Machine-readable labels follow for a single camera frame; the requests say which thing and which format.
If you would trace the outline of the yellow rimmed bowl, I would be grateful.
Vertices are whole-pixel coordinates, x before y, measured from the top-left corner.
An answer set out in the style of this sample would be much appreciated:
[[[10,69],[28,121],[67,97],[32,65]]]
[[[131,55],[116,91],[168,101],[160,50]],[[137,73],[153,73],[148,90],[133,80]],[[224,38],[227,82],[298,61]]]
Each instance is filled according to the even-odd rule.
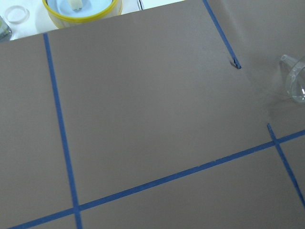
[[[44,0],[43,6],[53,24],[68,28],[79,24],[111,18],[122,13],[121,0],[83,0],[80,9],[72,9],[67,0]]]

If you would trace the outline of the clear bottle black cap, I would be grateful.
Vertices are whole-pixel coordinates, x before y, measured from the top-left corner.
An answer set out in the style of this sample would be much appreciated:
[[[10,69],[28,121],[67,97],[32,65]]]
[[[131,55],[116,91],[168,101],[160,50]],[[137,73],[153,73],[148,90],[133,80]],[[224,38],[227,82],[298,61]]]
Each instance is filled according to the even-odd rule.
[[[12,30],[5,20],[0,18],[0,42],[10,41],[12,37]]]

